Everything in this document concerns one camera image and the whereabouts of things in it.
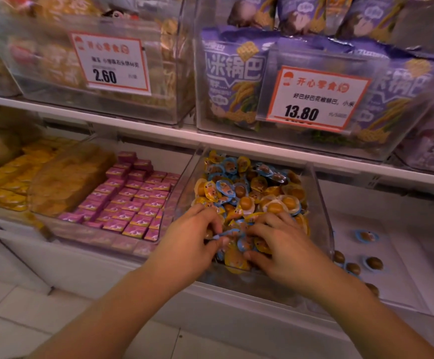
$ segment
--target price label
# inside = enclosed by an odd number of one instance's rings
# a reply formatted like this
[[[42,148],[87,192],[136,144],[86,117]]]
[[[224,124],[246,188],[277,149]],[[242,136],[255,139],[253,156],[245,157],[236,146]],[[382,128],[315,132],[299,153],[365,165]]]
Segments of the price label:
[[[342,132],[371,80],[283,66],[266,120]]]
[[[151,95],[147,58],[139,39],[71,32],[89,88]]]

